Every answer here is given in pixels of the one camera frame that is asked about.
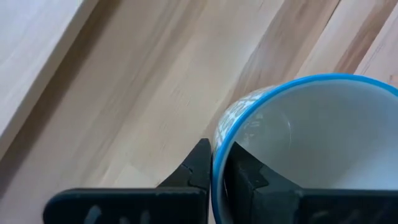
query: blue rim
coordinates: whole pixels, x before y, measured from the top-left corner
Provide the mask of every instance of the blue rim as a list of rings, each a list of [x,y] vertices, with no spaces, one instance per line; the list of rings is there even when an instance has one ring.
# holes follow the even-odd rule
[[[354,80],[354,81],[364,82],[374,86],[378,86],[384,90],[389,91],[393,95],[398,96],[398,89],[386,83],[374,80],[372,78],[364,77],[361,75],[352,75],[344,73],[329,73],[329,74],[312,75],[309,77],[299,78],[297,80],[293,80],[291,82],[278,86],[277,88],[261,96],[233,124],[231,129],[226,134],[224,141],[221,143],[220,148],[216,152],[215,161],[213,163],[212,179],[211,179],[211,203],[213,205],[213,213],[217,224],[222,223],[220,208],[219,208],[221,202],[218,201],[217,196],[218,194],[222,193],[221,191],[222,189],[220,187],[224,186],[223,184],[217,184],[217,183],[220,179],[221,173],[223,173],[222,170],[225,166],[226,158],[229,153],[228,149],[229,143],[232,141],[232,139],[234,138],[235,134],[238,132],[238,129],[241,127],[241,125],[254,111],[258,109],[258,107],[260,107],[263,103],[265,103],[267,100],[271,99],[272,97],[276,96],[277,94],[302,84],[310,82],[330,81],[330,80]]]

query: wood grain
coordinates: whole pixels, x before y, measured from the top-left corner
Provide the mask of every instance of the wood grain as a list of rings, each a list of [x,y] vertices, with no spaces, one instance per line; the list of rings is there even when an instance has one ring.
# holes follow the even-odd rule
[[[398,87],[398,6],[384,24],[355,73]]]
[[[296,78],[354,73],[396,5],[396,0],[342,0]]]
[[[156,186],[255,88],[361,57],[396,80],[396,1],[363,2],[101,1],[0,162],[0,223],[71,187]]]
[[[97,1],[0,2],[0,160]]]

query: wooden plank edge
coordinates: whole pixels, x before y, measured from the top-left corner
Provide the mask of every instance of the wooden plank edge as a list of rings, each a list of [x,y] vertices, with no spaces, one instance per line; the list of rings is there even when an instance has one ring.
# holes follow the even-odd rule
[[[99,0],[85,0],[80,5],[76,14],[73,16],[73,19],[63,32],[62,37],[48,57],[45,65],[37,75],[37,79],[29,88],[29,91],[22,100],[22,103],[19,105],[16,113],[10,120],[4,132],[0,133],[0,160],[5,155],[8,147],[24,124],[37,100],[39,100],[40,95],[55,74],[56,69],[61,64],[62,59],[72,46],[72,43],[76,39],[79,31],[87,21],[98,1]]]

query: clamp jaw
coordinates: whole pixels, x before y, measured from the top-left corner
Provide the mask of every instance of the clamp jaw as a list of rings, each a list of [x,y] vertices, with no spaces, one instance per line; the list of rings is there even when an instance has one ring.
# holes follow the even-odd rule
[[[211,146],[201,139],[154,189],[71,189],[46,205],[46,224],[207,223]],[[398,191],[305,189],[234,143],[224,172],[240,223],[398,223]]]

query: ceramic mug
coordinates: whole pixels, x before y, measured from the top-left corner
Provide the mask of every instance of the ceramic mug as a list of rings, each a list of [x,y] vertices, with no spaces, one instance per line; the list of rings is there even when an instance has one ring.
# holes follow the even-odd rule
[[[398,189],[398,90],[324,74],[254,91],[232,104],[214,137],[211,200],[232,223],[223,169],[235,141],[301,187]]]

